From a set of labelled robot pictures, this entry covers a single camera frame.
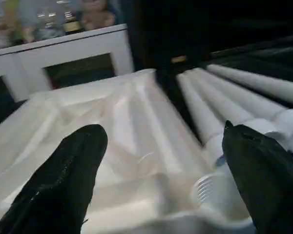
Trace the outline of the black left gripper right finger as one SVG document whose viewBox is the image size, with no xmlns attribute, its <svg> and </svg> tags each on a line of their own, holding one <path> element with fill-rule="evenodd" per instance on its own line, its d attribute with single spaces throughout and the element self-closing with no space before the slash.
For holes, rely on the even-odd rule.
<svg viewBox="0 0 293 234">
<path fill-rule="evenodd" d="M 259 234 L 293 234 L 293 154 L 246 125 L 225 122 L 222 150 Z"/>
</svg>

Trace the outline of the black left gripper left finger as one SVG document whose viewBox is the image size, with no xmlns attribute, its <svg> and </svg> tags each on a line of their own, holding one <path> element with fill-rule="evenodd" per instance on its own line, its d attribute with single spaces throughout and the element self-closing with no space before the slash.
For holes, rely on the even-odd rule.
<svg viewBox="0 0 293 234">
<path fill-rule="evenodd" d="M 100 124 L 66 136 L 0 219 L 0 234 L 79 234 L 107 144 Z"/>
</svg>

